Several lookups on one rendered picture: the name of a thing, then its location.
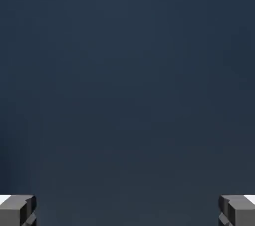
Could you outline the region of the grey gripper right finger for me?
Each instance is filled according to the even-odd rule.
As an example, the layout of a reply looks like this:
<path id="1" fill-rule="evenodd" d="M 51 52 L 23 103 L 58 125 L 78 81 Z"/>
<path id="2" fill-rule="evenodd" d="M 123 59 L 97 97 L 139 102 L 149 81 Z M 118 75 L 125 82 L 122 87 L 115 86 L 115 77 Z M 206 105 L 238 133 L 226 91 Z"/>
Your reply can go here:
<path id="1" fill-rule="evenodd" d="M 255 226 L 255 195 L 221 195 L 218 226 Z"/>

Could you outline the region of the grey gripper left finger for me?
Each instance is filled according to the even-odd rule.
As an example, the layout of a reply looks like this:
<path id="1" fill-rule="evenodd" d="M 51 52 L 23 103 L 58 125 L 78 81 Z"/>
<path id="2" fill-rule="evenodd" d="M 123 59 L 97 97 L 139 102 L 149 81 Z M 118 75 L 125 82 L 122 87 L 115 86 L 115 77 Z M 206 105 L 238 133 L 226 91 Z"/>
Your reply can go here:
<path id="1" fill-rule="evenodd" d="M 37 226 L 34 195 L 0 195 L 0 226 Z"/>

